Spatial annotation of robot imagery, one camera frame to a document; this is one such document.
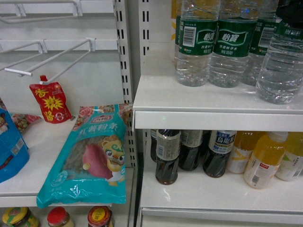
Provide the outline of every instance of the orange juice bottle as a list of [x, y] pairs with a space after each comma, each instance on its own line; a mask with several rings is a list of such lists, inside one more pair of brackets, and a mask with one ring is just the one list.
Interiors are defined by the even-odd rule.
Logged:
[[243, 173], [258, 139], [263, 134], [263, 131], [238, 131], [226, 168], [235, 174]]
[[274, 177], [285, 153], [288, 132], [269, 131], [257, 142], [244, 172], [248, 185], [263, 189]]
[[284, 181], [294, 180], [303, 169], [303, 132], [290, 132], [286, 152], [276, 176]]

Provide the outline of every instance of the dark liquid bottle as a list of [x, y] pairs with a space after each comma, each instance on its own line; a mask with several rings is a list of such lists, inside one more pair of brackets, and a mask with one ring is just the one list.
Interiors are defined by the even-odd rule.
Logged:
[[180, 130], [157, 130], [156, 179], [161, 184], [172, 184], [178, 177]]
[[181, 148], [179, 167], [192, 171], [198, 167], [200, 146], [203, 140], [203, 130], [183, 130], [181, 132]]
[[211, 177], [221, 177], [226, 170], [236, 131], [212, 131], [208, 151], [203, 163], [204, 172]]
[[157, 130], [151, 129], [151, 159], [156, 162], [157, 161]]

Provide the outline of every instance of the teal snack package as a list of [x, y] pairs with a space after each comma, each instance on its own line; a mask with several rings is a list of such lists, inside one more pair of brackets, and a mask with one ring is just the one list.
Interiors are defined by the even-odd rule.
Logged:
[[123, 148], [131, 104], [84, 106], [40, 192], [37, 206], [126, 202]]
[[29, 160], [28, 147], [0, 98], [0, 183], [14, 177]]

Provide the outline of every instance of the red snack packet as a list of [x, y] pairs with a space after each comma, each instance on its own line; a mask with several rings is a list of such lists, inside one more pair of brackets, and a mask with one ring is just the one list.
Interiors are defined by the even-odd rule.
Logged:
[[[40, 79], [47, 81], [45, 75], [40, 76]], [[65, 104], [65, 94], [58, 82], [49, 85], [31, 84], [29, 88], [39, 103], [46, 122], [58, 124], [71, 119], [72, 115]]]

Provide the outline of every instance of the sweet potato noodle package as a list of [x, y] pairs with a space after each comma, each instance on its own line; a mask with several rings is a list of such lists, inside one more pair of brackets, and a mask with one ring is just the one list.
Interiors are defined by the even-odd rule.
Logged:
[[[40, 79], [47, 81], [45, 75], [40, 76]], [[39, 103], [46, 122], [58, 124], [71, 119], [72, 115], [65, 104], [65, 94], [58, 82], [48, 85], [31, 84], [29, 88]]]
[[37, 196], [38, 207], [58, 202], [125, 203], [123, 143], [131, 108], [131, 104], [80, 108]]
[[0, 182], [15, 176], [29, 160], [21, 133], [0, 98]]

